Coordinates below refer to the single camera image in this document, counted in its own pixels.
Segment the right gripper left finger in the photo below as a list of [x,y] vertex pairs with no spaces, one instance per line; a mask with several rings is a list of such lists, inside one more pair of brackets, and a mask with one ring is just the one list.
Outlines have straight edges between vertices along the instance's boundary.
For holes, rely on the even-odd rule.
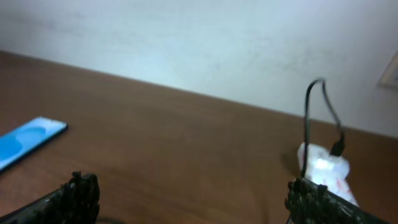
[[94,224],[100,188],[95,174],[74,171],[59,189],[1,217],[1,224]]

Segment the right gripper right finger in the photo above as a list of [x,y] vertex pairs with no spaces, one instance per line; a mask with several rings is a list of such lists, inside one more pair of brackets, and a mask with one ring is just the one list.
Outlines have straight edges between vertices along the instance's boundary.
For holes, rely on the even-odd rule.
[[358,206],[330,192],[325,185],[304,178],[288,183],[284,201],[287,223],[294,224],[388,224]]

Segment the blue screen smartphone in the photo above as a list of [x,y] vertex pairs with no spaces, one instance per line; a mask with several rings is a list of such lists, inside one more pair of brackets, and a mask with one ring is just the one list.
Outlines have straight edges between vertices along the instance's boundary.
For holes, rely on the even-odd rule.
[[37,117],[1,136],[1,172],[67,128],[63,121]]

